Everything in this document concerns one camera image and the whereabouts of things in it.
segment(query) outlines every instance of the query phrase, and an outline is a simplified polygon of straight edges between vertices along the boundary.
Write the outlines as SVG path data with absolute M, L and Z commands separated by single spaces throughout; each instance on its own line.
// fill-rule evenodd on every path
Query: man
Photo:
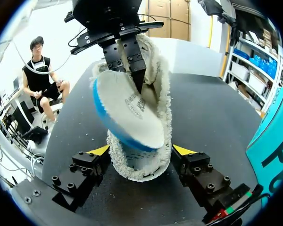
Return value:
M 50 72 L 50 58 L 42 56 L 42 47 L 44 40 L 41 36 L 32 40 L 30 50 L 33 54 L 32 59 L 27 63 L 28 66 L 36 71 Z M 53 84 L 49 82 L 49 75 L 54 80 Z M 57 75 L 52 72 L 49 74 L 37 74 L 29 70 L 26 66 L 23 67 L 23 86 L 24 92 L 31 96 L 33 105 L 37 106 L 40 113 L 45 113 L 51 122 L 55 122 L 55 117 L 49 105 L 48 98 L 57 100 L 62 92 L 62 100 L 65 102 L 69 94 L 69 82 L 58 79 Z

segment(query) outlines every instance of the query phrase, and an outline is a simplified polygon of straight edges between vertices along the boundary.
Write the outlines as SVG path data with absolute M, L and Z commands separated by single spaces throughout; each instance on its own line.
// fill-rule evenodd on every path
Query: black tank top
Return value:
M 33 64 L 37 64 L 39 62 L 43 62 L 43 56 L 40 61 L 34 62 Z M 44 62 L 47 67 L 44 67 L 44 70 L 42 72 L 48 72 L 49 65 L 50 65 L 50 58 L 44 57 Z M 33 68 L 31 61 L 27 63 L 31 68 Z M 44 91 L 50 87 L 49 82 L 49 74 L 37 74 L 29 70 L 26 66 L 22 69 L 26 76 L 28 81 L 28 86 L 31 91 Z

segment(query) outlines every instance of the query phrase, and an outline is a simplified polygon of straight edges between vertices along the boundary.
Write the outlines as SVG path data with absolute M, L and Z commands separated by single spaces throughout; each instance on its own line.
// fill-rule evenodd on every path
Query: black hair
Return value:
M 38 36 L 37 38 L 33 39 L 32 42 L 30 43 L 30 50 L 33 50 L 33 48 L 36 46 L 36 45 L 39 45 L 41 44 L 43 46 L 44 44 L 44 40 L 43 40 L 43 37 L 42 36 Z

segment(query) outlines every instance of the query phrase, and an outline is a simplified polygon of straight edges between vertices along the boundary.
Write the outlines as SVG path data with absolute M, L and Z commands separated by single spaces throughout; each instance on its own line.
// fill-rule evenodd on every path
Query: dark work surface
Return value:
M 46 151 L 42 179 L 65 170 L 71 157 L 106 144 L 107 129 L 101 124 L 89 88 L 91 67 L 71 91 L 58 117 Z M 204 151 L 211 163 L 232 178 L 232 187 L 257 184 L 245 150 L 260 117 L 219 78 L 172 74 L 173 143 Z M 244 214 L 249 220 L 257 203 Z M 100 187 L 95 188 L 78 214 L 112 226 L 158 226 L 199 219 L 205 215 L 188 188 L 182 187 L 172 165 L 155 180 L 128 181 L 110 165 Z

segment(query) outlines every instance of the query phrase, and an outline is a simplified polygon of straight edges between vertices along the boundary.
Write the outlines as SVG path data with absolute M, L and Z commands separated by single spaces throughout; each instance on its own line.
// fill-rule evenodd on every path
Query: blue polishing pad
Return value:
M 134 101 L 141 96 L 134 90 L 132 79 L 120 74 L 103 72 L 94 81 L 93 98 L 98 115 L 122 143 L 146 152 L 155 151 L 164 144 L 162 123 L 144 102 L 143 108 L 135 108 Z

